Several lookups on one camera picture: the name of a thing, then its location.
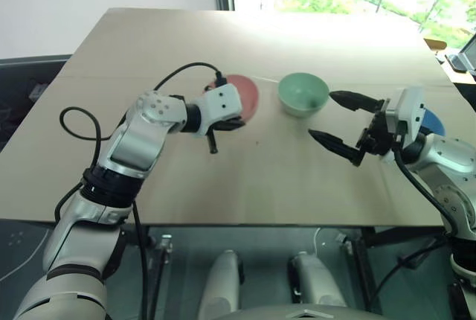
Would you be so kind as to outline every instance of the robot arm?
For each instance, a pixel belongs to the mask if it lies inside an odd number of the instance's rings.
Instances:
[[[173,132],[210,135],[213,125],[242,111],[235,86],[225,84],[192,103],[157,91],[141,95],[114,131],[97,164],[83,173],[43,257],[46,275],[23,299],[14,319],[105,319],[107,279],[125,247],[120,224]]]
[[[401,89],[386,100],[346,91],[330,95],[343,107],[374,113],[373,120],[362,132],[356,148],[325,132],[310,130],[311,136],[355,166],[360,165],[365,153],[385,159],[395,157],[400,170],[415,186],[423,188],[408,171],[429,186],[433,196],[425,197],[442,214],[452,250],[451,267],[466,285],[466,303],[476,304],[476,149],[421,127],[425,109],[420,87]],[[476,319],[476,309],[469,312]]]

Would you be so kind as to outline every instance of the mint green bowl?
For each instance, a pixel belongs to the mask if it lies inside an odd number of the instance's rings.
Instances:
[[[316,113],[329,99],[327,84],[309,73],[288,74],[280,81],[277,93],[284,110],[298,118]]]

